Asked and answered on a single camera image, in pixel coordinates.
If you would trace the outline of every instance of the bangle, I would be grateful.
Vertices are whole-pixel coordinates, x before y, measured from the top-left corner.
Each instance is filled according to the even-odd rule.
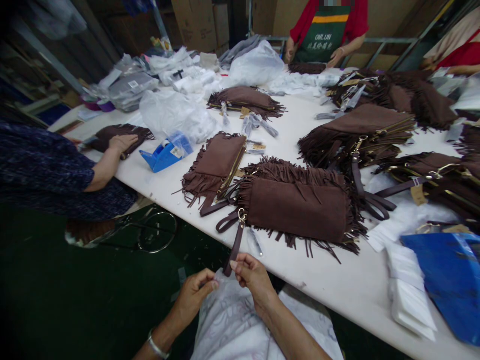
[[[152,339],[152,333],[154,332],[154,327],[151,328],[150,333],[148,334],[148,343],[150,344],[150,347],[152,348],[153,352],[157,354],[159,357],[162,359],[167,360],[170,357],[170,354],[172,351],[169,353],[164,353],[162,350],[159,349],[157,345],[155,345],[154,340]]]

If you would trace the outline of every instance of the green floor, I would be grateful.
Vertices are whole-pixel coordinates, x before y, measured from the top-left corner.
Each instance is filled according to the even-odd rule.
[[[181,220],[168,249],[146,254],[69,246],[66,219],[59,216],[0,204],[0,219],[4,359],[131,359],[170,311],[179,269],[187,276],[205,267],[216,271],[229,253]],[[115,241],[133,245],[136,236],[130,228]],[[406,358],[331,315],[348,360]],[[171,359],[181,359],[195,332],[193,324],[174,344]]]

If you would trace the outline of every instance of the worktable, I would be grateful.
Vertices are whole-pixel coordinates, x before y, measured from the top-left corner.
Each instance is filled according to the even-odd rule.
[[[318,99],[313,97],[308,99],[301,95],[287,95],[274,97],[274,99],[284,105],[288,111],[281,118],[271,118],[272,126],[280,133],[279,137],[276,139],[271,137],[263,128],[254,130],[255,135],[266,140],[266,155],[304,165],[302,160],[298,160],[300,157],[298,140],[314,128],[329,122],[330,120],[315,120],[315,115],[330,112],[334,106],[332,104],[320,106]],[[56,131],[76,120],[81,108],[83,106],[73,109],[49,130]],[[221,124],[220,112],[215,109],[209,111]],[[132,119],[138,120],[140,116],[139,111],[124,114],[115,110],[90,120],[67,133],[66,136],[86,140],[106,126],[125,124]],[[229,119],[232,132],[239,133],[242,128],[240,113],[229,112]],[[453,146],[445,143],[445,133],[418,132],[419,134],[414,135],[416,144],[409,147],[401,146],[403,151],[401,156],[437,152],[459,157]],[[153,153],[159,144],[158,140],[146,141],[139,149]],[[229,206],[201,218],[198,203],[188,208],[184,195],[178,192],[182,188],[183,175],[189,171],[201,147],[201,144],[195,145],[193,154],[156,174],[152,172],[137,150],[126,161],[120,162],[116,177],[162,208],[231,248],[237,227],[233,226],[226,233],[219,234],[215,226],[233,208]],[[102,156],[94,150],[85,154],[94,161],[98,161]],[[240,167],[257,163],[259,160],[258,155],[246,154]],[[362,182],[365,185],[373,176],[371,172],[372,168],[362,170]],[[371,228],[375,223],[367,222],[365,225]],[[259,259],[268,271],[413,359],[480,359],[480,348],[458,341],[431,301],[430,309],[438,328],[438,332],[435,333],[436,342],[416,336],[393,320],[391,301],[388,298],[389,272],[386,251],[375,252],[365,239],[360,239],[361,251],[358,256],[337,248],[335,252],[341,261],[339,264],[331,254],[316,246],[312,247],[314,258],[307,258],[301,241],[298,249],[295,250],[288,248],[283,238],[280,242],[276,242],[275,234],[271,238],[268,238],[266,231],[260,231],[258,234],[264,252],[264,256]],[[240,252],[254,254],[250,250],[246,237],[247,235],[244,234]]]

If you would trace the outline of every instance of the green apron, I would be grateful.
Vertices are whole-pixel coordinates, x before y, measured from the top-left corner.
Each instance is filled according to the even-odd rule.
[[[342,46],[350,11],[350,6],[328,6],[328,10],[317,11],[294,62],[328,63],[334,51]]]

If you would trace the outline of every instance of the purple container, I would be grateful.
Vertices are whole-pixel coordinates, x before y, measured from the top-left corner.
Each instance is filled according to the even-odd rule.
[[[112,104],[111,101],[108,101],[108,100],[100,100],[97,105],[100,107],[100,109],[104,112],[104,113],[110,113],[112,112],[113,110],[115,110],[115,106]]]
[[[80,96],[80,99],[81,99],[81,102],[83,103],[83,105],[85,105],[85,107],[88,110],[92,110],[92,111],[100,111],[101,110],[100,106],[97,104],[100,100],[99,98],[90,96],[88,94],[82,94]]]

